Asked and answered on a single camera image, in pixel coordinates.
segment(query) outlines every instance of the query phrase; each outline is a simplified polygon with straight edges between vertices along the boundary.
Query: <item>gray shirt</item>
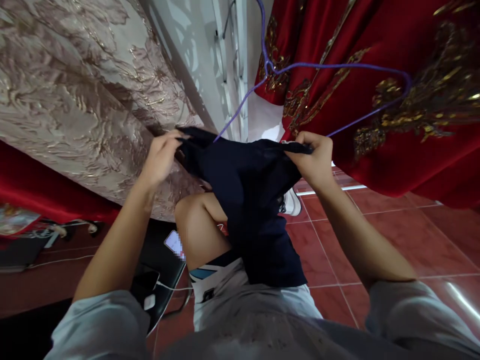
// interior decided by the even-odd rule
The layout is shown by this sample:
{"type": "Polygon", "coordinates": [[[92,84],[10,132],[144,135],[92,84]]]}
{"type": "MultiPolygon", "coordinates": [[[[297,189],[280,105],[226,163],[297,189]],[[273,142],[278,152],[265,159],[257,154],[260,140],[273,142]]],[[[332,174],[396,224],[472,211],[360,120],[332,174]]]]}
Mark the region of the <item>gray shirt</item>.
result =
{"type": "MultiPolygon", "coordinates": [[[[419,281],[370,289],[368,332],[306,311],[296,288],[244,286],[232,311],[172,344],[161,359],[480,359],[480,342],[419,281]]],[[[46,359],[150,359],[149,317],[128,291],[73,303],[46,359]]]]}

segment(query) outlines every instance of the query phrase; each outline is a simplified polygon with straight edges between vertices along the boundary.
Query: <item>smartphone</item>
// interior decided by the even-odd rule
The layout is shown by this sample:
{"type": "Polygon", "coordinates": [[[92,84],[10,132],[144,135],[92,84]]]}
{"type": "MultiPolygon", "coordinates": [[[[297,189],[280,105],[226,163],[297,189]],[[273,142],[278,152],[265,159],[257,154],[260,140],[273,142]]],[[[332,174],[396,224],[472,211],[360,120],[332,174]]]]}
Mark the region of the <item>smartphone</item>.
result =
{"type": "Polygon", "coordinates": [[[160,273],[149,266],[140,264],[137,275],[133,278],[133,282],[136,285],[141,286],[147,291],[152,291],[157,285],[157,281],[160,278],[160,273]]]}
{"type": "Polygon", "coordinates": [[[185,261],[184,250],[182,249],[182,243],[180,242],[179,233],[172,230],[163,242],[167,248],[172,250],[181,260],[185,261]]]}

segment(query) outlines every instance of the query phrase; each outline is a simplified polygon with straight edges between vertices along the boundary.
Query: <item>phone screen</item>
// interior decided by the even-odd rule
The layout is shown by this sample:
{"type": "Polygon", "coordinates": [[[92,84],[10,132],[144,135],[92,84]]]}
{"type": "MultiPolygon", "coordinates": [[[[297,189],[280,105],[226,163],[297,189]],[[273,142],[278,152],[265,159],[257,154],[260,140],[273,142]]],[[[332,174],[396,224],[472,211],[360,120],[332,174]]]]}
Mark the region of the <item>phone screen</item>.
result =
{"type": "Polygon", "coordinates": [[[185,254],[182,249],[182,243],[180,242],[179,233],[172,230],[170,235],[163,242],[167,248],[172,250],[180,259],[185,261],[185,254]]]}

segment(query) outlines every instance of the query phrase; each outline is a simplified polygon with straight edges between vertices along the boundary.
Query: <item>red embroidered garment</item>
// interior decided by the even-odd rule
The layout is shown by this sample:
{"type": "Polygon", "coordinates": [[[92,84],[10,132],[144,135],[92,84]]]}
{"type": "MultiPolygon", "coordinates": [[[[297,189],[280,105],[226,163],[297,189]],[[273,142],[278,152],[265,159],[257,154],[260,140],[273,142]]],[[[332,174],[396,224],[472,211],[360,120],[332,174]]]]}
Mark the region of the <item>red embroidered garment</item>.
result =
{"type": "MultiPolygon", "coordinates": [[[[480,203],[479,5],[467,0],[276,0],[266,32],[277,69],[365,63],[408,72],[408,97],[332,137],[333,161],[381,194],[454,208],[480,203]]],[[[264,76],[263,59],[257,82],[264,76]]],[[[327,135],[396,99],[403,80],[370,69],[295,68],[256,93],[283,105],[283,140],[327,135]]]]}
{"type": "Polygon", "coordinates": [[[59,224],[75,219],[113,223],[120,205],[73,182],[0,141],[0,202],[28,209],[59,224]]]}

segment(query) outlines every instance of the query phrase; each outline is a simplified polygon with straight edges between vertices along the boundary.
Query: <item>white cable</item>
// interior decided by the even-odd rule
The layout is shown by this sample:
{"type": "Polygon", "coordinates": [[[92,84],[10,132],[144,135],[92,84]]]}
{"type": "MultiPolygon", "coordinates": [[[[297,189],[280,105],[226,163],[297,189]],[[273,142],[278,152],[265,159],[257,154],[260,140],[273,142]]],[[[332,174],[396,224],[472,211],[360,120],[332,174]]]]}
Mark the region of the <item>white cable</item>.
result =
{"type": "Polygon", "coordinates": [[[62,262],[62,261],[80,260],[80,259],[91,258],[91,257],[93,257],[93,255],[85,255],[85,256],[82,256],[82,257],[75,257],[75,258],[71,258],[71,259],[62,259],[62,260],[49,261],[49,262],[44,262],[44,263],[37,264],[37,265],[30,265],[30,266],[27,266],[26,268],[27,268],[27,269],[33,269],[33,268],[38,268],[39,266],[43,266],[43,265],[48,265],[48,264],[53,264],[53,263],[60,263],[60,262],[62,262]]]}
{"type": "Polygon", "coordinates": [[[184,288],[181,288],[181,289],[174,289],[174,288],[171,288],[171,287],[161,283],[160,281],[157,281],[156,284],[160,285],[160,286],[163,286],[164,288],[167,288],[168,290],[172,290],[172,291],[193,290],[194,289],[193,287],[184,287],[184,288]]]}
{"type": "MultiPolygon", "coordinates": [[[[70,259],[49,261],[49,262],[44,262],[44,263],[37,264],[37,265],[30,265],[30,266],[27,267],[27,269],[33,269],[33,268],[38,268],[39,266],[43,266],[43,265],[60,263],[60,262],[70,261],[70,260],[80,260],[80,259],[91,258],[91,257],[93,257],[93,255],[85,255],[85,256],[82,256],[82,257],[75,257],[75,258],[70,258],[70,259]]],[[[160,285],[160,286],[163,286],[164,288],[167,288],[167,289],[172,290],[172,291],[193,290],[194,289],[193,287],[184,287],[184,288],[180,288],[180,289],[174,289],[174,288],[171,288],[171,287],[161,283],[160,281],[157,281],[156,284],[160,285]]]]}

